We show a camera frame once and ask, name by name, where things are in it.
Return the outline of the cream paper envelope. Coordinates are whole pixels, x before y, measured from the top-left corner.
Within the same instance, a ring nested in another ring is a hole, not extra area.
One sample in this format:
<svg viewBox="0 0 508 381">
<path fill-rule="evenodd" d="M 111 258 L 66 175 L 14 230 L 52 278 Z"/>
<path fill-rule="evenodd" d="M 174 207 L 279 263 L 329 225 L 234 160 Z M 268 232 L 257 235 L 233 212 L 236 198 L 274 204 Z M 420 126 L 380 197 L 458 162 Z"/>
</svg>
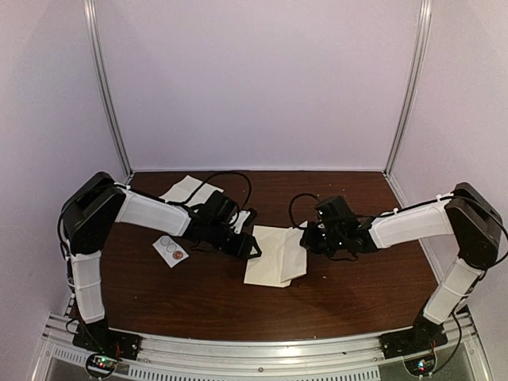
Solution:
<svg viewBox="0 0 508 381">
<path fill-rule="evenodd" d="M 299 244 L 302 236 L 292 235 L 291 228 L 255 225 L 253 236 L 263 253 L 247 262 L 244 284 L 284 288 L 307 273 L 307 253 Z"/>
</svg>

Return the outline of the white letter paper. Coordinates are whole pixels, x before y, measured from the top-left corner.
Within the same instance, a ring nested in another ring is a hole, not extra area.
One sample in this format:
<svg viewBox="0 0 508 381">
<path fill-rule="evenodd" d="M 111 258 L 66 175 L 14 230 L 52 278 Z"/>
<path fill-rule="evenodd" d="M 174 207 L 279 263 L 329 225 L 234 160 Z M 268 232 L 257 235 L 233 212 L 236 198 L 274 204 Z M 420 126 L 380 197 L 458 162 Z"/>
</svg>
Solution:
<svg viewBox="0 0 508 381">
<path fill-rule="evenodd" d="M 299 277 L 290 280 L 289 287 L 301 287 L 306 280 L 307 274 L 300 275 Z"/>
</svg>

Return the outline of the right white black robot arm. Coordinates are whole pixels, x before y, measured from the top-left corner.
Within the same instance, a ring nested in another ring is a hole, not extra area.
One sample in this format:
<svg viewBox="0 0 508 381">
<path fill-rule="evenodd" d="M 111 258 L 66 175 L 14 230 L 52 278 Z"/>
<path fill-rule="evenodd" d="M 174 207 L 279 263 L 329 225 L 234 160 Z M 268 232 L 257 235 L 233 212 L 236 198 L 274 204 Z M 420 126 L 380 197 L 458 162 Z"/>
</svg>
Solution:
<svg viewBox="0 0 508 381">
<path fill-rule="evenodd" d="M 470 184 L 447 194 L 377 215 L 354 214 L 341 196 L 314 207 L 317 220 L 302 227 L 301 247 L 335 260 L 339 251 L 354 261 L 360 254 L 429 237 L 453 236 L 457 258 L 430 295 L 407 333 L 407 344 L 421 351 L 466 300 L 487 272 L 503 260 L 500 240 L 507 234 L 501 216 Z"/>
</svg>

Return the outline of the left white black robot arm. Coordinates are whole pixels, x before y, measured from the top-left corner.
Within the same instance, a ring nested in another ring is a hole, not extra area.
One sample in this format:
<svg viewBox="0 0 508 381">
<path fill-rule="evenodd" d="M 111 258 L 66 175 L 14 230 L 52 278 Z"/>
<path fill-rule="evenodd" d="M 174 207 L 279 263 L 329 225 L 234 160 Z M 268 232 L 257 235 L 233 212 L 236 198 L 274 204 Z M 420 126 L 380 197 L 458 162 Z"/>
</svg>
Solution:
<svg viewBox="0 0 508 381">
<path fill-rule="evenodd" d="M 106 172 L 94 174 L 63 205 L 57 235 L 68 262 L 83 339 L 96 352 L 114 346 L 102 302 L 100 259 L 116 223 L 138 225 L 200 244 L 242 260 L 262 255 L 256 238 L 244 231 L 256 217 L 249 209 L 240 220 L 237 202 L 214 191 L 204 202 L 168 201 L 117 183 Z"/>
</svg>

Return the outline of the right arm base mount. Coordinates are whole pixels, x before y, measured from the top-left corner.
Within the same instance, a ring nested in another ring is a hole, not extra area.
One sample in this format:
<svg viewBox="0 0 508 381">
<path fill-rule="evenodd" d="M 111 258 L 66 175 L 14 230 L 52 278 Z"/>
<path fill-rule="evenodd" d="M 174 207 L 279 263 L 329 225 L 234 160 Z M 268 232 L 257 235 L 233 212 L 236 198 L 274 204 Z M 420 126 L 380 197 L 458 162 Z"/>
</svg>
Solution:
<svg viewBox="0 0 508 381">
<path fill-rule="evenodd" d="M 436 347 L 448 343 L 443 324 L 419 314 L 408 329 L 384 333 L 379 342 L 386 360 L 404 357 L 406 370 L 416 377 L 431 376 L 437 369 Z"/>
</svg>

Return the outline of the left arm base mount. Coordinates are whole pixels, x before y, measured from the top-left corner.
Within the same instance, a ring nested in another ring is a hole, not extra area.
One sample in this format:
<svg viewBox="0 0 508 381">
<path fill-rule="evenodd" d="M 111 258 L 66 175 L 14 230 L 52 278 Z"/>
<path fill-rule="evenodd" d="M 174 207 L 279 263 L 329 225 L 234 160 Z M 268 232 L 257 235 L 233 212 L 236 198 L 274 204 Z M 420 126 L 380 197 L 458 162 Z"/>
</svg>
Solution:
<svg viewBox="0 0 508 381">
<path fill-rule="evenodd" d="M 106 320 L 91 324 L 80 322 L 72 344 L 90 352 L 85 371 L 93 379 L 111 376 L 123 360 L 136 360 L 141 336 L 111 329 Z"/>
</svg>

